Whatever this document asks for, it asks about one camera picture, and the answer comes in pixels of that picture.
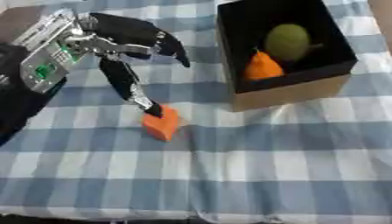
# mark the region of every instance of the blue and white tablecloth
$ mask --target blue and white tablecloth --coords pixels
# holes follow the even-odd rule
[[[325,0],[358,54],[336,97],[233,113],[215,38],[218,0],[51,4],[146,19],[185,45],[191,69],[132,60],[147,94],[177,109],[169,143],[147,135],[87,58],[0,150],[0,213],[74,219],[197,216],[249,223],[392,221],[392,66],[364,0]]]

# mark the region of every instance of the black fingertip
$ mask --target black fingertip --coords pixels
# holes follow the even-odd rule
[[[191,62],[187,57],[177,57],[177,60],[181,62],[184,67],[191,67]]]

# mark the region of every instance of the robotic hand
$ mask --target robotic hand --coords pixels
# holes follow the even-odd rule
[[[120,54],[147,60],[157,53],[171,56],[189,67],[181,43],[152,23],[130,17],[90,13],[79,23],[82,31],[74,31],[72,36],[65,38],[66,45],[73,51],[87,51],[101,57],[100,69],[117,93],[125,101],[136,103],[147,114],[162,118],[162,108],[144,95],[138,77],[128,64],[120,61]]]
[[[78,18],[71,10],[59,10],[29,28],[11,46],[24,54],[17,54],[17,73],[5,69],[8,72],[0,76],[0,82],[7,84],[0,87],[0,102],[2,96],[12,97],[17,93],[25,104],[20,107],[16,102],[6,110],[1,106],[0,145],[57,94],[67,81],[67,74],[89,53],[101,58],[99,67],[115,91],[126,102],[135,103],[145,112],[143,125],[151,134],[170,140],[178,126],[177,112],[145,96],[137,75],[130,65],[121,61],[121,54],[147,60],[157,53],[173,57],[184,67],[190,66],[181,43],[152,23],[101,13]],[[6,64],[2,65],[0,57],[0,72]],[[24,112],[8,122],[7,116],[16,110]]]

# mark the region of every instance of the cardboard box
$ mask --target cardboard box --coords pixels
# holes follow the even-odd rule
[[[280,24],[303,26],[313,44],[322,44],[285,75],[247,81],[242,74],[255,46]],[[233,110],[256,109],[336,95],[357,59],[322,0],[242,0],[218,6],[218,40],[233,92]]]

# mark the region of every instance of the orange sponge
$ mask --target orange sponge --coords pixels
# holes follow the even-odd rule
[[[257,51],[248,67],[245,78],[250,81],[277,77],[284,74],[284,70],[265,52]]]
[[[177,110],[161,105],[162,117],[144,114],[142,124],[151,135],[162,141],[172,140],[172,135],[179,127]]]

